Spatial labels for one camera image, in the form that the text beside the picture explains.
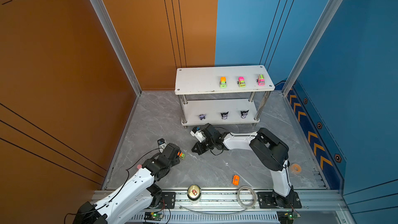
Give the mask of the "left circuit board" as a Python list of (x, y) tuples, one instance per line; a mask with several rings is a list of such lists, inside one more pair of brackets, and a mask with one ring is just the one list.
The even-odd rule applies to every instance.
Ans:
[(164, 214), (159, 212), (145, 212), (144, 222), (160, 222), (164, 219)]

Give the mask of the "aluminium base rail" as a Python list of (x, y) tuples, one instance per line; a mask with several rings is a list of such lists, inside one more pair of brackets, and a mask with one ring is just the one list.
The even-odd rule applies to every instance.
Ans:
[[(255, 208), (244, 209), (236, 200), (238, 189), (211, 190), (201, 189), (199, 203), (192, 203), (187, 197), (187, 189), (162, 191), (161, 200), (156, 207), (148, 207), (135, 214), (125, 224), (199, 224), (199, 223), (276, 223), (279, 224), (277, 212), (297, 212), (301, 218), (314, 219), (323, 224), (323, 214), (337, 218), (339, 224), (355, 222), (342, 196), (336, 190), (295, 190), (301, 200), (302, 208), (275, 208), (268, 204), (261, 205), (271, 196), (270, 190), (254, 190), (258, 202)], [(105, 198), (112, 191), (97, 191), (90, 204)], [(144, 222), (145, 212), (159, 212), (164, 219), (158, 222)]]

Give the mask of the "green orange toy car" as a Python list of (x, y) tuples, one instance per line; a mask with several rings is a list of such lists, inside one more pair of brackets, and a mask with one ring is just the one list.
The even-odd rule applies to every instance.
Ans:
[(226, 88), (226, 87), (227, 87), (226, 77), (221, 77), (220, 78), (220, 88)]

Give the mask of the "orange tape roll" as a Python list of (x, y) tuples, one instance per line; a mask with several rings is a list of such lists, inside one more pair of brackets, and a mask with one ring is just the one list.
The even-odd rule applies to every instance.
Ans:
[(300, 174), (302, 172), (301, 166), (297, 163), (292, 164), (290, 170), (293, 174)]

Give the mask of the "circuit board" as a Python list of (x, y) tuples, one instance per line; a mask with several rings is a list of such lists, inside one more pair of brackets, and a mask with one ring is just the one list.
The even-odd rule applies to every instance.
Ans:
[(145, 212), (144, 222), (160, 222), (164, 219), (164, 214), (159, 212)]
[(281, 224), (293, 224), (298, 218), (301, 218), (300, 213), (297, 212), (277, 212), (278, 220)]

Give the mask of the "pink green toy car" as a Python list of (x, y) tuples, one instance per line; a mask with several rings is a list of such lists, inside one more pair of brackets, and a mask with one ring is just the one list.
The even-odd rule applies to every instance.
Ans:
[(245, 82), (244, 77), (239, 77), (237, 83), (238, 83), (240, 88), (246, 87), (246, 82)]

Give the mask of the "clear coiled tube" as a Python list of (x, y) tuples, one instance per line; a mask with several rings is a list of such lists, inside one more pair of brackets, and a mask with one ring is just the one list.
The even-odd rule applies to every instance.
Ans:
[(258, 198), (256, 192), (248, 186), (242, 186), (236, 193), (237, 203), (244, 209), (255, 208)]

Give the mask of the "pink green toy truck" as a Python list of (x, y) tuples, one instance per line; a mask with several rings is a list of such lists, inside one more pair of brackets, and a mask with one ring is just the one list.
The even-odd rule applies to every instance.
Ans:
[(265, 85), (265, 78), (263, 74), (258, 75), (257, 83), (259, 86)]

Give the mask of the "black purple figure toy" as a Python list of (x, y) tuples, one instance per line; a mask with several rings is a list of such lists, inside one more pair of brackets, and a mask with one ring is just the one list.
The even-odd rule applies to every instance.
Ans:
[(246, 110), (246, 111), (240, 111), (240, 116), (241, 116), (241, 118), (242, 118), (242, 119), (245, 119), (245, 118), (247, 118), (247, 116), (248, 116), (248, 113), (249, 113), (249, 110)]

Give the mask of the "right circuit board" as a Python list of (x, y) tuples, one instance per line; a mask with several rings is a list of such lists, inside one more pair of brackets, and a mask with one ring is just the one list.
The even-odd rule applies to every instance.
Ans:
[(301, 218), (300, 213), (297, 212), (277, 212), (278, 220), (281, 224), (293, 224), (298, 218)]

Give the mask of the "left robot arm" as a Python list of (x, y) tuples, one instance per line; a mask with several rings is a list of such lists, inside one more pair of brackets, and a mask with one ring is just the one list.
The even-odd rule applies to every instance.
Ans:
[(121, 187), (94, 204), (84, 203), (74, 214), (75, 224), (124, 224), (135, 214), (159, 205), (162, 189), (155, 182), (180, 163), (181, 149), (167, 144), (161, 153), (147, 159), (128, 176)]

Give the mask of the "metal can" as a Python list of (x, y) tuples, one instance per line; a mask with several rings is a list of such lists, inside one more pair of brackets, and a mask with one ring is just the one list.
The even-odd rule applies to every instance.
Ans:
[(202, 197), (201, 188), (196, 184), (190, 185), (187, 190), (187, 197), (190, 202), (199, 203)]

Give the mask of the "white two-tier shelf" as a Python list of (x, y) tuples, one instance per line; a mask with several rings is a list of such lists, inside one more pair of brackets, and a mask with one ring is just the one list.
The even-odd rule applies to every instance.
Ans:
[[(275, 85), (263, 65), (179, 68), (175, 94), (184, 127), (257, 124)], [(188, 100), (189, 95), (249, 93), (245, 99)]]

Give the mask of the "orange green toy truck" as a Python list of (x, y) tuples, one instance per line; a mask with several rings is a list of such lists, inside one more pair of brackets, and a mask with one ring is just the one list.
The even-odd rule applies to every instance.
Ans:
[(179, 156), (179, 158), (184, 159), (186, 155), (182, 152), (179, 152), (178, 156)]

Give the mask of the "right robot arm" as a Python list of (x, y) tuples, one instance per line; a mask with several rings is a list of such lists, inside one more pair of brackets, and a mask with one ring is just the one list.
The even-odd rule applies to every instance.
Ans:
[(271, 131), (261, 128), (257, 132), (246, 134), (220, 133), (215, 126), (208, 123), (202, 127), (194, 127), (190, 133), (198, 140), (191, 151), (198, 155), (213, 149), (241, 149), (254, 152), (261, 163), (270, 170), (273, 180), (273, 192), (261, 205), (302, 208), (299, 195), (294, 191), (289, 177), (289, 147)]

